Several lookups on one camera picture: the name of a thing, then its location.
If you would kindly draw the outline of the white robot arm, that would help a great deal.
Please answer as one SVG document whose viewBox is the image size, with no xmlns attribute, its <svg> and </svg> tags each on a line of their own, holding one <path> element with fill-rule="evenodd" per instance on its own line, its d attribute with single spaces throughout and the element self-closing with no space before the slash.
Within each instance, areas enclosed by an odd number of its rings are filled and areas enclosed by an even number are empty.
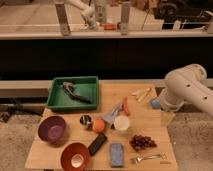
<svg viewBox="0 0 213 171">
<path fill-rule="evenodd" d="M 166 127 L 174 113 L 189 102 L 213 119 L 213 90 L 203 84 L 207 79 L 206 69 L 200 64 L 190 64 L 168 72 L 165 87 L 150 101 L 153 109 L 160 109 L 161 125 Z"/>
</svg>

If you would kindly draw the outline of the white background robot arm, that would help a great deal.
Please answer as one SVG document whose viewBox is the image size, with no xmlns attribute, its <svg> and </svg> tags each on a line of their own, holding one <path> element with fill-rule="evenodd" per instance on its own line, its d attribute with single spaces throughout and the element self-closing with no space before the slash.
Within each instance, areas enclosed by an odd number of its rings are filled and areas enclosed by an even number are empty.
<svg viewBox="0 0 213 171">
<path fill-rule="evenodd" d="M 81 16 L 90 29 L 97 28 L 97 22 L 93 18 L 94 9 L 81 0 L 65 0 L 65 2 L 80 10 Z"/>
</svg>

